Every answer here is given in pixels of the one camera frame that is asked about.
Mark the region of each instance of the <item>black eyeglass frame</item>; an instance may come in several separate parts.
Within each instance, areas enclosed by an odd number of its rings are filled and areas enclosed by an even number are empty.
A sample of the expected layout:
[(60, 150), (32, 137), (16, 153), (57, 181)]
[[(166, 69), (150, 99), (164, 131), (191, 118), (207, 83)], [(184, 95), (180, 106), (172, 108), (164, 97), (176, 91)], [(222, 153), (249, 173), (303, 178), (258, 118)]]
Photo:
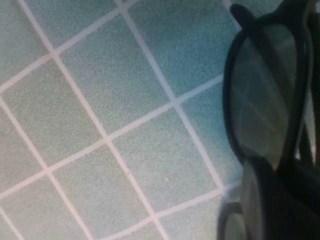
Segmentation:
[(288, 130), (277, 168), (277, 172), (287, 169), (295, 159), (295, 152), (302, 134), (307, 92), (313, 75), (314, 49), (308, 28), (308, 16), (314, 9), (315, 0), (285, 0), (274, 12), (257, 18), (243, 28), (233, 40), (227, 55), (223, 83), (223, 115), (226, 134), (231, 148), (241, 163), (246, 159), (237, 141), (231, 116), (232, 74), (240, 49), (253, 33), (266, 27), (282, 25), (293, 36), (296, 50), (296, 79), (293, 90), (292, 108), (289, 112)]

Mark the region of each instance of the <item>tile floor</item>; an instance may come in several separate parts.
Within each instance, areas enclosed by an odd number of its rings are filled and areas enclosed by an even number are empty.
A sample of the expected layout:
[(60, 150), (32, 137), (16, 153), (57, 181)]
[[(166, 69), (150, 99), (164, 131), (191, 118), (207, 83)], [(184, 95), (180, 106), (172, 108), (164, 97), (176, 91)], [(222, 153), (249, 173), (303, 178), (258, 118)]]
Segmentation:
[(215, 239), (230, 2), (0, 4), (0, 239)]

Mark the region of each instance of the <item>eyeglasses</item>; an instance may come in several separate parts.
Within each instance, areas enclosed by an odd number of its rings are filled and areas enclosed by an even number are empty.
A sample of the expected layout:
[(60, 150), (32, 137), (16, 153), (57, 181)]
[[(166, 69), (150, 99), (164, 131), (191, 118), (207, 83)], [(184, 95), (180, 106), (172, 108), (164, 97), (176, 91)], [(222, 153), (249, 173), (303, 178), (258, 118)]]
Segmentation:
[(218, 240), (320, 239), (315, 6), (316, 0), (284, 0), (259, 18), (242, 5), (230, 8), (242, 30), (225, 64), (223, 112), (243, 177), (240, 203), (220, 214)]
[[(299, 147), (302, 162), (320, 165), (319, 153), (313, 160), (310, 144), (311, 135), (320, 136), (315, 5), (315, 0), (285, 0), (257, 19), (241, 5), (230, 9), (243, 28), (225, 64), (223, 109), (227, 136), (241, 163), (247, 157), (264, 157), (279, 175), (285, 174)], [(316, 126), (307, 131), (309, 92)]]

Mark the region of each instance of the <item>tiled surface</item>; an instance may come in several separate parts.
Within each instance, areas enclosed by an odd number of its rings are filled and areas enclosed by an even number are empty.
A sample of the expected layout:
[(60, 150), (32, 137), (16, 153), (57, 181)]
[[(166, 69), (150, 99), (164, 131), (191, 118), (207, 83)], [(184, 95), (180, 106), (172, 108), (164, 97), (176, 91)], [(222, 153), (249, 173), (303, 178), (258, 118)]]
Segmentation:
[(161, 218), (170, 239), (216, 239), (217, 215), (223, 204), (221, 197), (199, 203), (171, 216)]
[(134, 232), (131, 235), (121, 237), (120, 240), (161, 240), (163, 239), (159, 234), (153, 223), (144, 226), (140, 230)]
[(6, 239), (6, 240), (16, 240), (17, 237), (12, 232), (12, 230), (9, 228), (8, 224), (5, 222), (5, 220), (0, 217), (0, 239)]
[(148, 216), (106, 146), (57, 170), (54, 175), (95, 239), (125, 230)]
[(25, 239), (86, 239), (46, 177), (1, 200), (0, 204)]
[(114, 144), (156, 211), (216, 189), (173, 109), (119, 137)]
[(0, 84), (3, 84), (46, 50), (15, 0), (1, 1), (0, 33)]
[(61, 58), (107, 133), (169, 101), (121, 16)]
[(9, 88), (3, 98), (48, 165), (101, 138), (53, 61)]
[[(55, 49), (117, 8), (112, 0), (19, 1)], [(91, 26), (59, 55), (83, 98), (56, 57), (0, 93), (8, 106), (5, 113), (0, 101), (0, 207), (26, 240), (215, 239), (223, 199), (207, 197), (218, 189), (214, 178), (228, 185), (241, 176), (224, 132), (221, 84), (183, 102), (184, 115), (155, 71), (175, 96), (190, 95), (223, 72), (236, 30), (222, 0), (129, 1), (129, 18)], [(1, 6), (0, 85), (47, 53), (19, 4)], [(164, 105), (171, 108), (160, 112)], [(102, 140), (105, 132), (118, 137)], [(36, 158), (46, 172), (54, 165), (61, 189), (34, 175), (43, 170)], [(160, 224), (150, 216), (162, 216)], [(1, 217), (0, 238), (16, 238)]]
[(0, 108), (0, 166), (1, 192), (41, 170), (2, 108)]
[(221, 0), (142, 0), (129, 12), (176, 95), (222, 73), (235, 28)]
[(222, 83), (187, 100), (183, 108), (222, 181), (227, 184), (239, 180), (242, 168), (230, 149), (225, 132)]
[(26, 0), (26, 3), (55, 48), (116, 7), (113, 0)]

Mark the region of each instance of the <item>green tile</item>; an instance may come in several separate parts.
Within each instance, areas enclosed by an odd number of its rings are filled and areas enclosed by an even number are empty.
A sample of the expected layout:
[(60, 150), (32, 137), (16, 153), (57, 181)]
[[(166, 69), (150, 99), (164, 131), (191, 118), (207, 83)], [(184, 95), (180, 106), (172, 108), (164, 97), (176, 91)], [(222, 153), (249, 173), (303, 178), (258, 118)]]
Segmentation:
[(113, 0), (25, 1), (55, 48), (117, 6)]
[(47, 177), (20, 189), (0, 203), (25, 239), (87, 239)]
[(3, 98), (48, 165), (101, 138), (53, 61), (6, 90)]
[(160, 218), (160, 222), (170, 239), (216, 239), (217, 219), (222, 204), (223, 200), (218, 196)]
[(110, 150), (98, 150), (54, 172), (95, 239), (123, 231), (148, 217)]
[(0, 216), (0, 239), (4, 240), (16, 240), (17, 237), (10, 229), (5, 220)]
[(114, 143), (155, 211), (217, 188), (173, 109)]
[(47, 52), (16, 0), (1, 1), (0, 33), (1, 85)]
[(130, 235), (119, 238), (119, 240), (162, 240), (162, 236), (153, 223), (144, 226)]
[(108, 133), (169, 101), (120, 16), (61, 57)]
[(223, 183), (228, 184), (240, 179), (242, 166), (229, 145), (222, 107), (222, 83), (183, 103), (213, 166)]
[(223, 72), (236, 30), (221, 0), (141, 0), (129, 13), (176, 95)]
[(0, 108), (0, 166), (0, 193), (41, 170), (2, 108)]
[(248, 8), (256, 17), (271, 13), (283, 0), (231, 0), (233, 4), (241, 4)]

